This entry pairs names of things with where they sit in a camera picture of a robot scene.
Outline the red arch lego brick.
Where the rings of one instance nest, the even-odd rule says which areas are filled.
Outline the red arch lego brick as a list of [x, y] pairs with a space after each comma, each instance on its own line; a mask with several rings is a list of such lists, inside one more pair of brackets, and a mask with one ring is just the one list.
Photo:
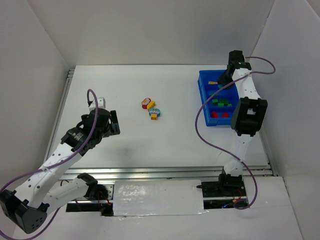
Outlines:
[[219, 114], [215, 111], [212, 111], [210, 116], [211, 118], [219, 118]]

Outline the white foil tape panel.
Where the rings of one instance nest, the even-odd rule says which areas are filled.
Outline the white foil tape panel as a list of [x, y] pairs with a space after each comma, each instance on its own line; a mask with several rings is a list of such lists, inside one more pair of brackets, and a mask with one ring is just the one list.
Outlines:
[[196, 180], [116, 181], [113, 214], [121, 217], [187, 216], [205, 212]]

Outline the aluminium front rail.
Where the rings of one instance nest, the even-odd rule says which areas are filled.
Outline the aluminium front rail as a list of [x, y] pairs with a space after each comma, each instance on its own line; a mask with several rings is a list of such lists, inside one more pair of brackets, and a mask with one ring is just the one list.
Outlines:
[[105, 182], [184, 179], [205, 181], [217, 178], [222, 173], [222, 167], [70, 168], [60, 179], [70, 181], [82, 173], [87, 173], [96, 180]]

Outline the red rectangular lego brick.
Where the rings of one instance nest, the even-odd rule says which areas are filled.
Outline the red rectangular lego brick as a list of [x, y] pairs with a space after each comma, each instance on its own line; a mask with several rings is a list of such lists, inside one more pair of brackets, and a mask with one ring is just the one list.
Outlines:
[[221, 115], [222, 118], [229, 118], [230, 115], [227, 113], [227, 112], [224, 112], [222, 115]]

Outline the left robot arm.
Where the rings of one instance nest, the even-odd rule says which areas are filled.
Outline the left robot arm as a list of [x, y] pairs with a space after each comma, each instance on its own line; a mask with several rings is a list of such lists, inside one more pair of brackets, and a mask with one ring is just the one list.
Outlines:
[[62, 175], [103, 138], [120, 134], [115, 110], [91, 110], [81, 121], [69, 129], [53, 154], [27, 180], [15, 190], [4, 188], [0, 192], [0, 205], [4, 214], [26, 234], [34, 233], [47, 216], [69, 201], [106, 199], [108, 190], [88, 173], [77, 175], [71, 182], [53, 186]]

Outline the teal printed round lego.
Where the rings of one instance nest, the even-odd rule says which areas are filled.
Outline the teal printed round lego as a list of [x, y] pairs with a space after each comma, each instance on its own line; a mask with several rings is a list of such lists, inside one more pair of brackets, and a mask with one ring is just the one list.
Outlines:
[[155, 116], [155, 115], [157, 115], [157, 117], [159, 117], [159, 116], [161, 115], [161, 111], [160, 111], [159, 108], [151, 108], [151, 109], [148, 111], [148, 113], [149, 113], [149, 116], [150, 116], [150, 117], [151, 117], [151, 116]]

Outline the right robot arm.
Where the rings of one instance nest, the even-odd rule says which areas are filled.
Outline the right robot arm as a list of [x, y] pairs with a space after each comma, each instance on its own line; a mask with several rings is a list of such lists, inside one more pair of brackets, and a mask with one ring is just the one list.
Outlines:
[[250, 63], [245, 61], [241, 50], [233, 50], [228, 56], [228, 65], [219, 77], [218, 83], [223, 86], [239, 78], [242, 80], [234, 85], [237, 88], [239, 100], [231, 117], [231, 129], [235, 131], [235, 138], [231, 144], [231, 152], [239, 160], [233, 158], [226, 163], [219, 175], [218, 182], [221, 191], [236, 191], [242, 186], [243, 161], [248, 144], [261, 129], [268, 102], [258, 94]]

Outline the red flower lego piece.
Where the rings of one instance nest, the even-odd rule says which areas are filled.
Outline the red flower lego piece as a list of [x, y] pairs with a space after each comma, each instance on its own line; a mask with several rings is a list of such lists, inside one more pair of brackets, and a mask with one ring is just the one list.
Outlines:
[[151, 102], [151, 99], [149, 97], [146, 97], [142, 102], [141, 102], [141, 107], [143, 109], [147, 109], [148, 104]]

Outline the blue divided plastic bin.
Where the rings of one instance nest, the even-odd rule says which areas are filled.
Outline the blue divided plastic bin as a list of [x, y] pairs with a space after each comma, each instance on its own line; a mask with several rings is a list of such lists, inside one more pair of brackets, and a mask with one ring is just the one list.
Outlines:
[[[201, 102], [204, 103], [220, 89], [218, 78], [223, 70], [201, 70], [198, 76], [198, 88]], [[229, 126], [239, 101], [235, 84], [215, 95], [203, 108], [205, 123], [208, 127]]]

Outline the orange small lego brick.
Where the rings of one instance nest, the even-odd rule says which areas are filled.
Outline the orange small lego brick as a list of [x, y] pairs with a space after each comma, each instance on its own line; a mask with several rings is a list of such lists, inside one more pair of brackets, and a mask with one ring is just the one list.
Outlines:
[[151, 116], [151, 120], [156, 121], [157, 119], [158, 119], [158, 116], [157, 116], [157, 115]]

